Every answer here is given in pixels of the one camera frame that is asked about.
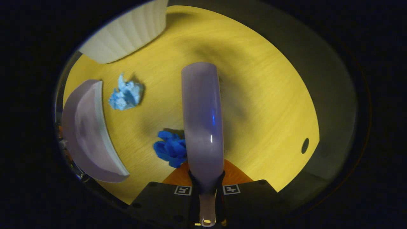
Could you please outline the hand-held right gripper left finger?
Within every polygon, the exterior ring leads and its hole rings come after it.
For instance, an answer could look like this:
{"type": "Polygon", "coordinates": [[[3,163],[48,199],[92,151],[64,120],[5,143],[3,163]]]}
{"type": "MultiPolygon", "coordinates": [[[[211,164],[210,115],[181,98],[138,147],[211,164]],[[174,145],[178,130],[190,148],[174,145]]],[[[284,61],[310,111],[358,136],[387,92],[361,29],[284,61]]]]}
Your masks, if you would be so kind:
{"type": "Polygon", "coordinates": [[[193,185],[183,163],[162,182],[149,182],[128,206],[128,214],[149,225],[192,225],[193,185]]]}

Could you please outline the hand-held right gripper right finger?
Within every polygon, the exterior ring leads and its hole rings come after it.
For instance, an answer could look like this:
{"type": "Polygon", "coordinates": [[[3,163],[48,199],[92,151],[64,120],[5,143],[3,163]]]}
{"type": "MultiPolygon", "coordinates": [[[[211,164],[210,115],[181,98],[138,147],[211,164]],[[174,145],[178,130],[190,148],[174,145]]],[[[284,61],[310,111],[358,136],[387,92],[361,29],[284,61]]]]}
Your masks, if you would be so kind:
{"type": "Polygon", "coordinates": [[[222,225],[282,225],[286,203],[264,179],[254,181],[230,161],[218,187],[222,225]]]}

